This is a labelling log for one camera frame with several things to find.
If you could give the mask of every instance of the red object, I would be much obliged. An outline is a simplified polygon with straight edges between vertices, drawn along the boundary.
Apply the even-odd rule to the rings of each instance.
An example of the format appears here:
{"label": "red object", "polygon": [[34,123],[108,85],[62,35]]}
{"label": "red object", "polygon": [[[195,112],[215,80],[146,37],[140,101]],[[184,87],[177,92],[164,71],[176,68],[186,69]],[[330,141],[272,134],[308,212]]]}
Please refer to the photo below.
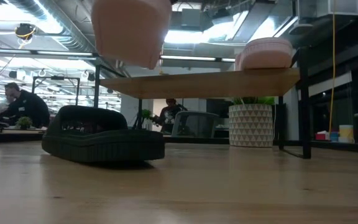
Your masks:
{"label": "red object", "polygon": [[316,134],[316,140],[326,140],[325,134]]}

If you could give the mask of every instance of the man in black jacket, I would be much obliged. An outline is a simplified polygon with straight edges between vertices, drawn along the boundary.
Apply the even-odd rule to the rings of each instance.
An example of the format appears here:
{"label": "man in black jacket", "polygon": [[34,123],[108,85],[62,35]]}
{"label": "man in black jacket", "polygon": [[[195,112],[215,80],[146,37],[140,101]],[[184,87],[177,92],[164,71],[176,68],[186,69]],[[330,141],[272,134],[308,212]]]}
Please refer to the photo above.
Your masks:
{"label": "man in black jacket", "polygon": [[161,132],[171,133],[177,114],[187,111],[187,109],[183,105],[177,104],[175,99],[166,99],[165,102],[168,106],[162,108],[160,116],[154,116],[153,121],[162,126]]}
{"label": "man in black jacket", "polygon": [[39,96],[20,90],[19,86],[12,82],[5,85],[6,96],[15,98],[8,109],[0,114],[0,117],[22,116],[29,117],[36,128],[47,127],[50,121],[47,104]]}

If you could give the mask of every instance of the wooden shelf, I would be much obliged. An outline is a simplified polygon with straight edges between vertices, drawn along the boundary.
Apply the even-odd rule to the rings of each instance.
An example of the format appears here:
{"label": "wooden shelf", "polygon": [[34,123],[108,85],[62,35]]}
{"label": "wooden shelf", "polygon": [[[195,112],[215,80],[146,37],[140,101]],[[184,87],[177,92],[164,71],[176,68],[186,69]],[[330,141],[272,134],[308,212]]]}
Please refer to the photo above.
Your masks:
{"label": "wooden shelf", "polygon": [[282,96],[300,79],[299,69],[159,75],[101,80],[101,85],[139,99]]}

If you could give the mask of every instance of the white patterned planter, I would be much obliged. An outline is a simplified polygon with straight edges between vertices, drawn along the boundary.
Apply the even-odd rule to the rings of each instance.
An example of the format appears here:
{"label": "white patterned planter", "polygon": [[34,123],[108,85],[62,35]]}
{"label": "white patterned planter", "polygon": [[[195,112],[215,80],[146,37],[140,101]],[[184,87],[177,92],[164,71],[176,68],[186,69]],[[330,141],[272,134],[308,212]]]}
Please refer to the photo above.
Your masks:
{"label": "white patterned planter", "polygon": [[262,104],[230,106],[229,139],[231,146],[272,147],[272,106]]}

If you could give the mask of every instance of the yellow cup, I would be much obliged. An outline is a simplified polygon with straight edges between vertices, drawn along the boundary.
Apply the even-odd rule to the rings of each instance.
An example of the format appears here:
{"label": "yellow cup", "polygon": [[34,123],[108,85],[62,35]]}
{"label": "yellow cup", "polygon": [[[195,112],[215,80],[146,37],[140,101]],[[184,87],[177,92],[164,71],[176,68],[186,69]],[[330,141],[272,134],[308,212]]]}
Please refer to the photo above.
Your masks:
{"label": "yellow cup", "polygon": [[347,142],[354,142],[353,125],[339,125],[339,136]]}

